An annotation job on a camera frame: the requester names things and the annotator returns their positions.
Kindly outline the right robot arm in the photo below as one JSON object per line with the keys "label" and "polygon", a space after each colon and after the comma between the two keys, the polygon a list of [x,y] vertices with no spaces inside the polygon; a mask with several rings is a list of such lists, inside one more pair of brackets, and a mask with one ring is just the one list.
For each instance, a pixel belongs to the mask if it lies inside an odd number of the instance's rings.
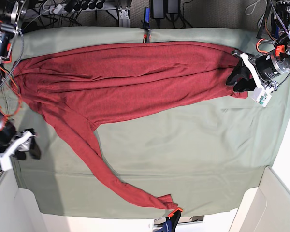
{"label": "right robot arm", "polygon": [[[13,71],[21,60],[17,58],[10,71],[4,67],[12,61],[12,47],[17,37],[23,36],[21,26],[28,5],[27,0],[0,0],[0,91],[5,84],[13,82]],[[9,118],[0,108],[0,154],[25,134],[17,132]]]}

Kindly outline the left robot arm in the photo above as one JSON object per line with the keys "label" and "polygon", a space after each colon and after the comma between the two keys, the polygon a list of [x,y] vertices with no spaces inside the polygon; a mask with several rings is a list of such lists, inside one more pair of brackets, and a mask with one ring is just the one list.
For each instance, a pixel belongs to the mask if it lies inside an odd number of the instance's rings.
{"label": "left robot arm", "polygon": [[235,92],[277,91],[281,86],[275,78],[290,76],[290,0],[269,0],[257,33],[258,55],[241,53],[226,84]]}

